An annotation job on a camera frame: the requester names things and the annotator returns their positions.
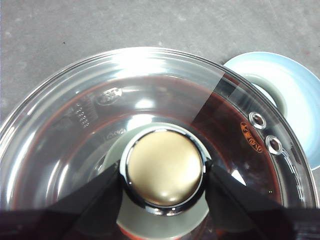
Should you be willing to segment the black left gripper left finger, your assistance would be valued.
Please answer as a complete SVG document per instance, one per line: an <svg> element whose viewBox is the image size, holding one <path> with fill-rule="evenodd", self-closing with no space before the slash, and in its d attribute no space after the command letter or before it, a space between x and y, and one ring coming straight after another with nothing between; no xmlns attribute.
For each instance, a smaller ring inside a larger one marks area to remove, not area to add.
<svg viewBox="0 0 320 240"><path fill-rule="evenodd" d="M110 237L123 198L119 164L56 203L38 209L0 213L2 240L65 240L73 236Z"/></svg>

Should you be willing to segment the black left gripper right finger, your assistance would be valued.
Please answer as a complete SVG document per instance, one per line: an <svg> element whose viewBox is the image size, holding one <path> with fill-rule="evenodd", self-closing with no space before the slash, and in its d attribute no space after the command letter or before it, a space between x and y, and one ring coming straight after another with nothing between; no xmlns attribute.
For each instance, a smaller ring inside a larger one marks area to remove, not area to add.
<svg viewBox="0 0 320 240"><path fill-rule="evenodd" d="M226 239L318 240L318 208L284 207L243 185L222 167L205 163L205 200L216 229Z"/></svg>

